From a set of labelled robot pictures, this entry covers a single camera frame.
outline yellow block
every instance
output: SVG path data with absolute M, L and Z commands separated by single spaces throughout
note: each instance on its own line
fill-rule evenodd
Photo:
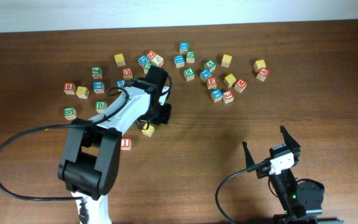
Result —
M 77 92 L 75 94 L 77 94 L 77 95 L 85 95 L 86 91 L 88 91 L 88 89 L 86 87 L 79 86 L 77 88 Z
M 116 59 L 116 62 L 123 62 L 124 61 L 124 55 L 123 54 L 117 54 L 114 56 L 114 59 Z
M 227 87 L 232 87 L 236 81 L 237 80 L 233 74 L 230 74 L 230 75 L 224 77 L 224 84 L 226 84 Z
M 262 68 L 266 68 L 265 60 L 258 60 L 254 64 L 255 72 L 259 72 Z
M 232 59 L 232 56 L 230 55 L 223 55 L 222 62 L 230 63 Z
M 154 133 L 154 127 L 149 125 L 149 128 L 147 128 L 146 130 L 145 130 L 145 128 L 147 128 L 147 124 L 144 124 L 142 133 L 148 137 L 151 137 L 152 134 Z

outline robotic arm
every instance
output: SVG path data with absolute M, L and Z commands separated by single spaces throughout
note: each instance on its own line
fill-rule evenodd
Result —
M 290 168 L 297 165 L 301 146 L 290 136 L 284 126 L 280 127 L 280 131 L 285 143 L 270 148 L 270 157 L 256 165 L 247 143 L 242 143 L 246 154 L 247 172 L 256 171 L 258 179 L 268 177 L 285 211 L 283 215 L 275 215 L 273 223 L 344 223 L 336 219 L 317 219 L 317 216 L 323 213 L 321 204 L 324 185 L 311 179 L 295 179 Z
M 131 79 L 124 85 L 128 93 L 127 104 L 108 120 L 86 128 L 70 128 L 58 168 L 58 178 L 77 201 L 82 224 L 110 224 L 108 193 L 118 173 L 121 137 L 136 121 L 167 124 L 171 105 L 165 103 L 170 87 L 164 86 L 168 73 L 162 68 L 151 67 L 145 78 Z M 126 100 L 121 95 L 101 114 L 89 119 L 75 119 L 72 124 L 102 120 L 116 112 Z M 99 147 L 98 156 L 81 151 L 82 147 Z

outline wooden table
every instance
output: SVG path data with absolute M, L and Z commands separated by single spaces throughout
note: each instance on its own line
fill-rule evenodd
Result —
M 213 103 L 211 90 L 196 77 L 183 78 L 173 57 L 179 42 L 196 52 L 186 64 L 199 74 L 203 63 L 233 56 L 230 68 L 217 66 L 219 88 L 233 73 L 248 86 L 234 102 Z M 245 167 L 242 141 L 256 162 L 283 142 L 285 125 L 301 144 L 296 177 L 326 186 L 323 217 L 358 223 L 358 21 L 288 22 L 151 29 L 76 30 L 0 34 L 0 144 L 36 126 L 68 123 L 63 108 L 78 117 L 95 115 L 91 67 L 101 66 L 106 87 L 121 79 L 114 54 L 123 53 L 135 77 L 143 76 L 137 58 L 155 50 L 172 76 L 172 116 L 151 138 L 135 126 L 123 151 L 118 178 L 109 194 L 115 223 L 218 223 L 214 193 L 228 175 Z M 252 72 L 265 59 L 265 82 Z M 65 82 L 87 86 L 79 99 L 63 92 Z M 0 157 L 0 178 L 13 192 L 70 196 L 57 178 L 67 130 L 49 130 L 12 143 Z M 230 181 L 221 191 L 223 209 L 246 221 L 283 213 L 267 179 L 254 173 Z M 74 202 L 25 202 L 0 191 L 0 223 L 78 223 Z

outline white wall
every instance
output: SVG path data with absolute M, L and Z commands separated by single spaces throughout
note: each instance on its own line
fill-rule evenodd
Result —
M 358 19 L 358 0 L 0 0 L 0 32 Z

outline alphabet block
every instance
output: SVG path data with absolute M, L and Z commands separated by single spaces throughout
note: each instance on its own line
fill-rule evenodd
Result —
M 258 75 L 256 76 L 257 79 L 259 79 L 260 81 L 264 82 L 265 79 L 267 78 L 267 76 L 270 74 L 270 71 L 265 69 L 265 68 L 262 68 Z
M 118 80 L 118 81 L 116 81 L 116 85 L 117 85 L 117 87 L 124 88 L 125 80 Z
M 123 54 L 117 54 L 114 56 L 114 59 L 116 60 L 117 66 L 124 66 L 125 65 L 125 59 Z
M 150 59 L 150 63 L 154 66 L 162 67 L 164 65 L 164 58 L 157 55 L 154 51 L 149 51 L 146 55 Z
M 262 68 L 266 68 L 265 60 L 257 60 L 254 63 L 254 70 L 256 73 L 259 73 Z
M 154 51 L 149 51 L 146 55 L 147 58 L 149 58 L 149 60 L 153 60 L 153 58 L 155 58 L 155 56 L 157 56 L 157 54 Z
M 209 77 L 206 79 L 206 87 L 209 90 L 214 90 L 218 86 L 218 82 L 215 77 Z
M 234 85 L 234 89 L 237 90 L 239 93 L 241 93 L 243 90 L 245 90 L 247 86 L 247 82 L 244 81 L 242 78 L 239 78 L 236 84 Z
M 64 115 L 67 120 L 75 119 L 77 117 L 77 113 L 74 110 L 74 107 L 65 108 Z
M 130 150 L 132 147 L 132 141 L 129 138 L 121 139 L 121 150 Z
M 104 84 L 102 81 L 93 82 L 93 91 L 95 93 L 104 93 Z
M 98 113 L 102 113 L 107 108 L 107 103 L 105 101 L 97 101 L 94 108 Z
M 74 83 L 65 83 L 65 87 L 63 91 L 67 95 L 75 95 L 75 90 L 76 90 L 76 86 L 74 85 Z
M 147 124 L 144 124 L 142 133 L 148 137 L 151 137 L 154 133 L 154 127 L 149 125 L 149 128 L 147 128 Z
M 183 58 L 183 55 L 175 56 L 175 65 L 177 68 L 185 66 L 185 58 Z
M 90 92 L 88 91 L 88 89 L 86 87 L 83 86 L 79 86 L 77 88 L 77 91 L 75 92 L 75 94 L 82 99 L 88 99 L 88 96 L 90 94 Z
M 218 102 L 219 100 L 222 100 L 222 97 L 223 97 L 223 94 L 220 89 L 214 90 L 211 93 L 211 98 L 215 103 Z
M 186 81 L 193 80 L 194 77 L 195 77 L 195 73 L 194 73 L 194 71 L 193 71 L 192 68 L 187 68 L 187 69 L 185 69 L 185 71 L 184 71 L 183 73 L 184 73 L 184 75 L 185 75 L 185 80 L 186 80 Z
M 158 67 L 162 67 L 162 65 L 164 65 L 164 58 L 159 55 L 156 55 L 153 60 L 151 60 L 151 64 Z
M 94 79 L 103 78 L 103 71 L 101 67 L 93 67 L 92 68 L 92 76 Z
M 139 65 L 140 65 L 142 68 L 144 68 L 144 65 L 145 65 L 147 62 L 149 62 L 150 60 L 149 60 L 148 57 L 146 57 L 146 55 L 142 55 L 142 56 L 140 56 L 140 58 L 139 58 L 137 61 L 139 62 Z
M 213 72 L 216 68 L 216 64 L 212 60 L 209 60 L 205 63 L 204 68 L 209 70 L 210 72 Z
M 211 77 L 212 76 L 212 73 L 209 72 L 207 69 L 204 69 L 201 73 L 200 73 L 200 79 L 203 81 L 203 82 L 206 82 L 206 79 Z
M 228 76 L 226 76 L 226 77 L 224 77 L 224 84 L 226 84 L 227 85 L 227 87 L 232 87 L 233 86 L 233 84 L 236 82 L 237 80 L 236 80 L 236 78 L 234 77 L 234 75 L 233 74 L 230 74 L 230 75 L 228 75 Z
M 179 54 L 186 54 L 189 50 L 189 43 L 188 42 L 180 42 L 179 46 Z
M 223 93 L 223 102 L 224 103 L 230 103 L 234 100 L 234 94 L 231 90 L 225 91 Z
M 186 62 L 187 63 L 194 63 L 196 59 L 196 52 L 187 51 L 186 53 Z
M 125 80 L 130 80 L 132 76 L 132 69 L 131 68 L 123 68 L 122 69 L 122 76 Z
M 144 65 L 143 72 L 144 72 L 145 74 L 147 74 L 147 72 L 149 72 L 151 66 L 152 66 L 152 64 L 150 64 L 150 63 L 147 62 L 147 63 Z
M 231 63 L 231 59 L 232 59 L 232 56 L 230 56 L 230 55 L 223 55 L 223 58 L 222 58 L 222 66 L 223 66 L 223 67 L 226 67 L 226 68 L 229 68 L 230 63 Z

